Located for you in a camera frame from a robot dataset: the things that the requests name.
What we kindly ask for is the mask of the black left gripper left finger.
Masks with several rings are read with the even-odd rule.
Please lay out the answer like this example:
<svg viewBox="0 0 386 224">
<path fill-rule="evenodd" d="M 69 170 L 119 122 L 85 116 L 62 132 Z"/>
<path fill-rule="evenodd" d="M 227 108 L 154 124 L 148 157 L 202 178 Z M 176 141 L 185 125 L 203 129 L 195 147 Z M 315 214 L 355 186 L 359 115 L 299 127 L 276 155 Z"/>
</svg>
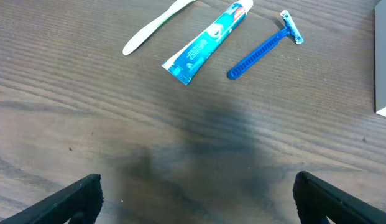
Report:
<svg viewBox="0 0 386 224">
<path fill-rule="evenodd" d="M 95 223 L 103 202 L 101 176 L 90 174 L 0 224 Z"/>
</svg>

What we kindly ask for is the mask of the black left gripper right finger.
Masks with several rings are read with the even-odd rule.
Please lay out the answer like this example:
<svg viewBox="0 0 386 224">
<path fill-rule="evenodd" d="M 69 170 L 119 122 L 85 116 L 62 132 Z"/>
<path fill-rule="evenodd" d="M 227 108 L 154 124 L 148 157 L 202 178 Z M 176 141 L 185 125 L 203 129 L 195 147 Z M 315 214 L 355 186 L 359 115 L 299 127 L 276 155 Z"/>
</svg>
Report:
<svg viewBox="0 0 386 224">
<path fill-rule="evenodd" d="M 293 199 L 301 224 L 386 224 L 386 213 L 309 172 L 297 173 Z"/>
</svg>

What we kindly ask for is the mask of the green white toothbrush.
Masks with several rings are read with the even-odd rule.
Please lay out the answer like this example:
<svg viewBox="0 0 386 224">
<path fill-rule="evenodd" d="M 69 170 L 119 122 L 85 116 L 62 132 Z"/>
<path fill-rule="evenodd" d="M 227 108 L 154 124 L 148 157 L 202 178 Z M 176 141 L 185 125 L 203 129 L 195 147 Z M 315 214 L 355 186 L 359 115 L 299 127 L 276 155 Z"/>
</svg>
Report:
<svg viewBox="0 0 386 224">
<path fill-rule="evenodd" d="M 141 28 L 124 46 L 123 55 L 133 53 L 143 42 L 145 42 L 164 22 L 182 10 L 195 0 L 176 0 L 163 14 Z"/>
</svg>

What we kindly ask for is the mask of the blue disposable razor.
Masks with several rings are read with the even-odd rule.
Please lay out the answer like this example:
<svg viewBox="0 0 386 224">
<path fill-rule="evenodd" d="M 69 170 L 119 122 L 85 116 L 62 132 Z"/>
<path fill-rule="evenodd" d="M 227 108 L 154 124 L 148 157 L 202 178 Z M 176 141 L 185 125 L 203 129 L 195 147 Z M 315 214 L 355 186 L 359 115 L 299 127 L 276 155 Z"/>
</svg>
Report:
<svg viewBox="0 0 386 224">
<path fill-rule="evenodd" d="M 239 78 L 244 72 L 246 72 L 251 66 L 258 62 L 265 54 L 271 51 L 284 37 L 290 35 L 297 45 L 304 43 L 304 38 L 298 30 L 295 22 L 293 21 L 288 10 L 283 10 L 280 13 L 285 27 L 271 36 L 249 55 L 243 58 L 227 73 L 227 77 L 230 80 Z"/>
</svg>

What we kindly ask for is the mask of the teal toothpaste tube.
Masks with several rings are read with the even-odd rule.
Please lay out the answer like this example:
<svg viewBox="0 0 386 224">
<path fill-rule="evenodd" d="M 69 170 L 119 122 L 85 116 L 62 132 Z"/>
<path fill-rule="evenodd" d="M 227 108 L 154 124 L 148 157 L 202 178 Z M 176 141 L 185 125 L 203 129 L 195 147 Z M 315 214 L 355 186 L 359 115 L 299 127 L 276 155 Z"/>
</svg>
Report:
<svg viewBox="0 0 386 224">
<path fill-rule="evenodd" d="M 232 3 L 212 24 L 162 64 L 183 84 L 189 84 L 212 53 L 238 26 L 252 8 L 253 0 Z"/>
</svg>

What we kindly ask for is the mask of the white cardboard box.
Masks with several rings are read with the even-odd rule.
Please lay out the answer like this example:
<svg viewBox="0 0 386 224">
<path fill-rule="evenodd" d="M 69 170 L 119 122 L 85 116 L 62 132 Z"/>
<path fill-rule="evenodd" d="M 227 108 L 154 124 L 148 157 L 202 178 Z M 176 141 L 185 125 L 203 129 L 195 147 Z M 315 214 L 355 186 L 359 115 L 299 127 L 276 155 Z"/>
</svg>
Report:
<svg viewBox="0 0 386 224">
<path fill-rule="evenodd" d="M 374 7 L 375 112 L 386 117 L 386 0 Z"/>
</svg>

